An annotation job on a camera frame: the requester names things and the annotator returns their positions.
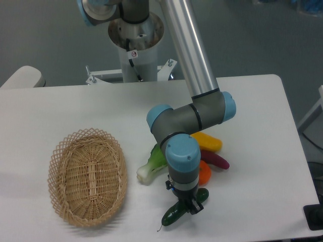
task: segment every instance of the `orange carrot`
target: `orange carrot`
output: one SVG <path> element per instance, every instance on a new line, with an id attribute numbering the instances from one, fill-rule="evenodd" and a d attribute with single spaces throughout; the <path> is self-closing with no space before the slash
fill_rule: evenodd
<path id="1" fill-rule="evenodd" d="M 211 178 L 211 169 L 208 167 L 208 164 L 205 161 L 200 161 L 200 173 L 198 184 L 200 186 L 207 184 L 208 180 Z"/>

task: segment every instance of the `oval basket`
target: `oval basket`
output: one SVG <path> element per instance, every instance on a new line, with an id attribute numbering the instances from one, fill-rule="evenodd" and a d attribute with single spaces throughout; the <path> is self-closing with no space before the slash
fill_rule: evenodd
<path id="1" fill-rule="evenodd" d="M 75 226 L 105 222 L 122 205 L 127 188 L 118 141 L 98 129 L 68 135 L 53 151 L 48 186 L 55 212 Z"/>

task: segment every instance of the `yellow bell pepper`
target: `yellow bell pepper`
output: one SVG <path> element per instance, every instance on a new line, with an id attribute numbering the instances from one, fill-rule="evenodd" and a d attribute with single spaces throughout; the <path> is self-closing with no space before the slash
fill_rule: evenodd
<path id="1" fill-rule="evenodd" d="M 200 150 L 207 150 L 214 153 L 221 150 L 222 148 L 221 140 L 205 133 L 197 132 L 195 134 L 192 134 L 191 136 L 197 140 L 198 145 L 200 146 Z"/>

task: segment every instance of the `white chair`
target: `white chair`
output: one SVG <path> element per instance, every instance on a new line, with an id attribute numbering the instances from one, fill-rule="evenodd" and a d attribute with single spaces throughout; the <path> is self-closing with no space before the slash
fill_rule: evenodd
<path id="1" fill-rule="evenodd" d="M 0 89 L 19 89 L 43 87 L 46 84 L 41 72 L 34 67 L 24 66 L 19 68 Z"/>

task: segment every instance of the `cucumber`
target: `cucumber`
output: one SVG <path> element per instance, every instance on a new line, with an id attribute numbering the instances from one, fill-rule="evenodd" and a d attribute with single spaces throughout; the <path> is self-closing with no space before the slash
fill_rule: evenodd
<path id="1" fill-rule="evenodd" d="M 208 198 L 208 190 L 206 188 L 199 188 L 196 194 L 196 200 L 200 203 L 204 202 Z M 187 207 L 183 201 L 178 201 L 174 206 L 172 206 L 163 218 L 161 219 L 161 224 L 163 226 L 169 226 L 175 223 L 180 217 L 182 217 L 187 211 Z"/>

